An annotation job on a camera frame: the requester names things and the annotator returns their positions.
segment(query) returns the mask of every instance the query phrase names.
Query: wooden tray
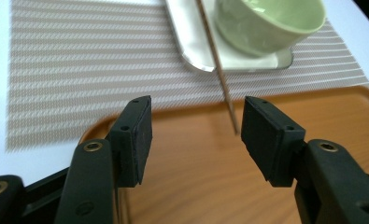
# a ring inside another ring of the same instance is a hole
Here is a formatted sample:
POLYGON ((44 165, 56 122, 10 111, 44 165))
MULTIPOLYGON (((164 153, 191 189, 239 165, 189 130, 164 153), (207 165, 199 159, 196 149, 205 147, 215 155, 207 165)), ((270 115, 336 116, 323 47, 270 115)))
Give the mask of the wooden tray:
MULTIPOLYGON (((346 147, 369 174, 369 90, 265 97, 306 131, 346 147)), ((242 117, 243 103, 235 104, 242 117)), ((126 189, 132 223, 300 223, 292 188, 265 182, 235 136, 225 105, 153 114, 143 185, 126 189)))

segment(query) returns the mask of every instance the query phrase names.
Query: chopstick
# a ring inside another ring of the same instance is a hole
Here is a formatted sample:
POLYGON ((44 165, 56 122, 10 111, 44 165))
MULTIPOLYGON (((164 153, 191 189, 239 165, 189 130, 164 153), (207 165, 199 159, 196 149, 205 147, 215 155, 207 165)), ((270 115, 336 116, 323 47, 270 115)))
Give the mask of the chopstick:
POLYGON ((221 84, 222 91, 224 94, 224 100, 230 112, 231 122, 234 126, 234 133, 240 134, 239 124, 237 122, 236 114, 234 112, 234 104, 231 100, 230 90, 228 89, 225 75, 222 71, 220 57, 219 57, 219 54, 217 53, 216 44, 214 42, 213 35, 211 34, 211 31, 209 28, 209 23, 207 21, 207 17, 205 14, 205 8, 204 8, 204 5, 202 4, 202 0, 196 0, 196 2, 199 8, 199 11, 201 13, 203 24, 205 26, 207 41, 208 41, 208 44, 210 46, 210 49, 213 55, 214 64, 216 65, 217 76, 219 77, 219 80, 220 80, 220 84, 221 84))

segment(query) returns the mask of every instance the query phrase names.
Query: saucer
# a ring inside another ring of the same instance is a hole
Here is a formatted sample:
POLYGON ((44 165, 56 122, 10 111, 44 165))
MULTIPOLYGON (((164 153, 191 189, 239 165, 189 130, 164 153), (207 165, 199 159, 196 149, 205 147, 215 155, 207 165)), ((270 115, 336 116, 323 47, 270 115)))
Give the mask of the saucer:
MULTIPOLYGON (((212 73, 213 61, 206 31, 196 1, 165 0, 175 31, 177 46, 184 62, 197 73, 212 73)), ((290 49, 256 57, 234 49, 219 34, 213 19, 215 0, 203 0, 205 14, 220 56, 222 70, 226 73, 255 72, 288 68, 293 56, 290 49)))

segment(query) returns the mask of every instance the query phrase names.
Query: woven placemat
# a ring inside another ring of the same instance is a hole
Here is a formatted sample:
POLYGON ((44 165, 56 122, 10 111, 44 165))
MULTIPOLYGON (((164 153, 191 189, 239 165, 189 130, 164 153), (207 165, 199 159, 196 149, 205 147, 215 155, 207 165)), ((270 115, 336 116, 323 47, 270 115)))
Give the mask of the woven placemat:
MULTIPOLYGON (((369 87, 328 21, 292 50, 289 69, 227 75, 233 99, 369 87)), ((7 150, 78 139, 142 95, 157 109, 223 101, 216 76, 181 61, 164 6, 12 1, 7 150)))

